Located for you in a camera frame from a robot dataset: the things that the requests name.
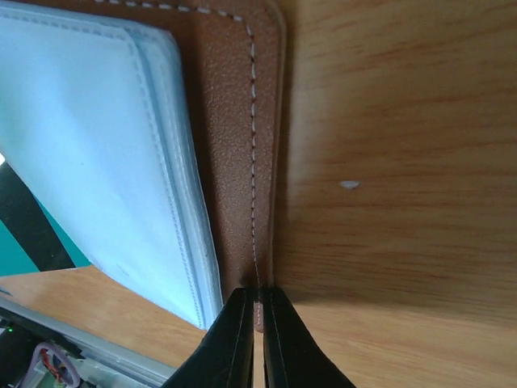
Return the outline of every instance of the wire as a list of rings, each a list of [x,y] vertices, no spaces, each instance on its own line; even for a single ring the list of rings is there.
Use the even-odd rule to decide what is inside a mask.
[[[51,366],[50,362],[48,361],[48,355],[46,354],[47,351],[53,352],[56,355],[56,357],[61,361],[61,363],[66,367],[66,369],[70,375],[70,379],[65,378],[65,377],[60,377],[60,374],[58,373],[58,371],[57,371],[57,376],[60,377],[60,379],[67,386],[70,386],[71,388],[77,388],[81,384],[81,378],[79,377],[79,373],[75,369],[74,365],[70,362],[69,358],[57,346],[48,344],[46,342],[42,342],[41,344],[38,344],[35,347],[34,353],[32,353],[31,364],[29,365],[27,373],[22,378],[22,381],[19,383],[19,388],[28,387],[28,384],[31,381],[31,379],[29,378],[29,375],[32,373],[32,371],[36,367],[36,364],[40,360],[40,357],[42,356],[42,354],[41,354],[42,352],[44,352],[44,354],[45,354],[45,356],[43,358],[46,357],[46,362],[48,363],[48,365],[52,369],[55,370],[55,368],[53,368],[53,366]]]

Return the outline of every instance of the wood grain surface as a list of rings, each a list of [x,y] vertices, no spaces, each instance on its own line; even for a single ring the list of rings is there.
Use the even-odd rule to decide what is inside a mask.
[[[360,388],[517,386],[517,2],[280,5],[277,283]],[[175,366],[203,335],[94,268],[0,285]]]

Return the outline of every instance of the wallet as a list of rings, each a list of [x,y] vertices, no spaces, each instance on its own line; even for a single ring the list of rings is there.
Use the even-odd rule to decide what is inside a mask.
[[[35,67],[25,69],[23,61],[13,59],[20,73],[34,75],[23,82],[40,93],[24,97],[33,105],[31,114],[21,117],[39,126],[28,135],[0,134],[0,151],[86,257],[122,285],[201,328],[212,324],[235,288],[271,284],[285,41],[275,5],[259,0],[15,3],[16,12],[0,2],[4,21],[25,26],[12,35],[11,48],[26,48],[17,42],[38,36],[54,42],[48,49],[63,55],[49,61],[36,40],[31,53],[44,57],[47,67],[33,61]],[[42,15],[46,11],[33,6],[52,12]],[[88,69],[83,77],[81,66]],[[48,110],[56,105],[45,105],[55,97],[48,95],[52,88],[46,82],[59,81],[53,74],[63,71],[74,74],[74,82],[57,96],[61,105],[88,112],[83,121],[88,125],[73,135],[66,129],[76,124],[74,118],[66,111],[51,120]],[[129,74],[136,74],[131,82]],[[89,82],[97,85],[95,94],[78,95]],[[15,86],[13,95],[19,93]],[[144,126],[158,130],[138,130]],[[52,147],[45,149],[42,144],[50,139]],[[37,157],[27,159],[20,150]],[[165,263],[154,258],[168,255]]]

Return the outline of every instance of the leather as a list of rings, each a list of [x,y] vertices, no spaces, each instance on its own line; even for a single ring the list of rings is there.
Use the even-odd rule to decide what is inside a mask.
[[[263,0],[22,2],[131,19],[172,33],[182,56],[223,294],[271,284],[285,35],[276,7]]]

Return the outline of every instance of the cable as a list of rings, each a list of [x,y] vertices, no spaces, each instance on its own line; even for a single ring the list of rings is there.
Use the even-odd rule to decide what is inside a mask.
[[[75,369],[74,365],[70,362],[69,358],[57,346],[48,344],[46,342],[42,342],[41,344],[38,344],[35,347],[34,353],[32,353],[31,364],[29,365],[27,374],[25,374],[22,381],[19,383],[19,388],[28,387],[28,383],[30,382],[30,379],[28,377],[31,374],[32,370],[34,370],[34,368],[36,367],[38,361],[40,360],[40,354],[42,350],[53,352],[66,367],[71,377],[71,380],[69,380],[68,378],[65,379],[64,377],[61,377],[61,380],[67,386],[70,386],[71,388],[77,388],[81,384],[81,378],[79,377],[79,373]]]

